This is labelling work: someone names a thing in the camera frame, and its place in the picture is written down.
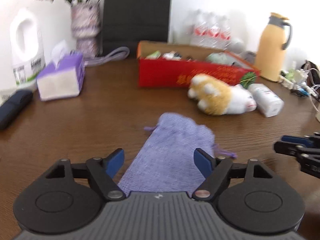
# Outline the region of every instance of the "ribbed gray surface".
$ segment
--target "ribbed gray surface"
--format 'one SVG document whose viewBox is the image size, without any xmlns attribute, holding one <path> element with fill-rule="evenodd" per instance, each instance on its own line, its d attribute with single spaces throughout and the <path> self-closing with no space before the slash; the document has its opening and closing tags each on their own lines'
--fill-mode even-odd
<svg viewBox="0 0 320 240">
<path fill-rule="evenodd" d="M 120 202 L 106 204 L 88 226 L 60 236 L 23 231 L 15 240 L 303 240 L 291 232 L 253 236 L 240 232 L 215 213 L 209 203 L 196 202 L 185 192 L 133 192 Z"/>
</svg>

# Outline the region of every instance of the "black bag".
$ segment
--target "black bag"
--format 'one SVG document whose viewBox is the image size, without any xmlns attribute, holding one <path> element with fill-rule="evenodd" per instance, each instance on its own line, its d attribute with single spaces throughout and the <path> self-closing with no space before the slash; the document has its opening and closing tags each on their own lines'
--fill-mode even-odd
<svg viewBox="0 0 320 240">
<path fill-rule="evenodd" d="M 139 41 L 168 41 L 170 0 L 104 0 L 103 55 L 121 47 L 136 54 Z"/>
</svg>

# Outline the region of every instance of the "yellow and white stuffed animal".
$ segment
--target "yellow and white stuffed animal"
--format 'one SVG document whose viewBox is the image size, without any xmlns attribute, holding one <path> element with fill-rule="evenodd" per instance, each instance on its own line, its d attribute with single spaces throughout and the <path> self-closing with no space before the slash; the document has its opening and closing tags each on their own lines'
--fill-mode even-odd
<svg viewBox="0 0 320 240">
<path fill-rule="evenodd" d="M 242 85 L 229 86 L 206 74 L 191 79 L 188 97 L 198 100 L 199 109 L 211 115 L 242 114 L 257 107 L 252 94 Z"/>
</svg>

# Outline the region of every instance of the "wooden table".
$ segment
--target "wooden table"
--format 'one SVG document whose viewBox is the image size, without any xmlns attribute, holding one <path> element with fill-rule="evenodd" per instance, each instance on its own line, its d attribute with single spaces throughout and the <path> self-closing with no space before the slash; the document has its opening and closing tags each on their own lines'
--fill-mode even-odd
<svg viewBox="0 0 320 240">
<path fill-rule="evenodd" d="M 86 69 L 81 95 L 72 99 L 33 102 L 0 133 L 0 239 L 20 231 L 12 204 L 18 194 L 60 158 L 84 162 L 125 150 L 118 181 L 148 138 L 144 126 L 154 126 L 164 112 L 176 112 L 205 124 L 221 148 L 238 154 L 237 162 L 258 158 L 303 197 L 306 213 L 299 233 L 308 240 L 320 236 L 320 179 L 299 170 L 294 158 L 275 154 L 272 144 L 282 135 L 303 136 L 320 130 L 307 99 L 291 95 L 277 83 L 265 83 L 285 102 L 278 116 L 258 111 L 242 115 L 207 116 L 189 100 L 186 89 L 138 88 L 135 60 Z"/>
</svg>

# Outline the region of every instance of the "yellow thermos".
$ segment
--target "yellow thermos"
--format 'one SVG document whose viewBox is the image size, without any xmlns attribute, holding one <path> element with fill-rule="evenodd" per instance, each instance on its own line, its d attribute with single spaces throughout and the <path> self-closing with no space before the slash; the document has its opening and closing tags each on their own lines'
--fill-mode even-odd
<svg viewBox="0 0 320 240">
<path fill-rule="evenodd" d="M 262 32 L 254 65 L 261 70 L 260 75 L 271 81 L 278 81 L 285 50 L 290 44 L 292 26 L 289 20 L 277 13 L 271 13 L 270 20 Z M 289 37 L 286 40 L 284 26 L 289 26 Z"/>
</svg>

